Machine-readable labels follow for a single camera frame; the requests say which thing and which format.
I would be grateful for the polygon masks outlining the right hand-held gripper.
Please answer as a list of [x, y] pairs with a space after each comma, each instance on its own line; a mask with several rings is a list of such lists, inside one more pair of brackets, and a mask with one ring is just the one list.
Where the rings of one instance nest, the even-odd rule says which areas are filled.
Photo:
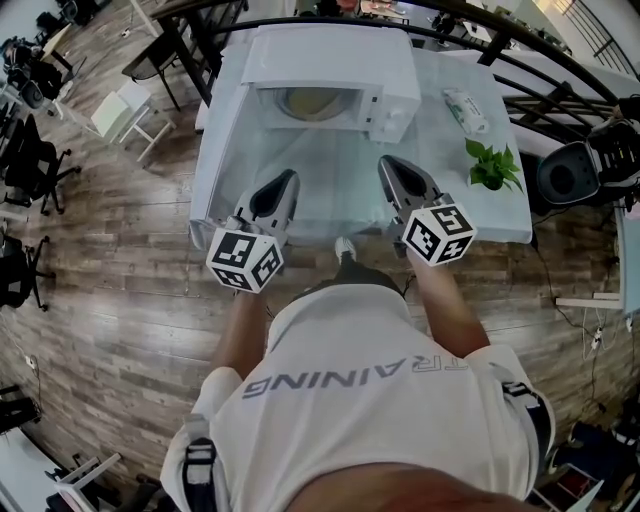
[[378, 174], [385, 198], [396, 213], [407, 210], [389, 226], [401, 255], [411, 252], [436, 267], [466, 253], [477, 229], [460, 203], [441, 194], [429, 173], [403, 158], [384, 155], [378, 162]]

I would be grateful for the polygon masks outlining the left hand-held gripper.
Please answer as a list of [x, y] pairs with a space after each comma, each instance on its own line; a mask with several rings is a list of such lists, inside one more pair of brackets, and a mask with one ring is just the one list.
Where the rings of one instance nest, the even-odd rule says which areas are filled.
[[258, 294], [282, 271], [286, 227], [294, 217], [299, 191], [298, 173], [285, 169], [242, 194], [234, 215], [215, 230], [205, 260], [222, 286]]

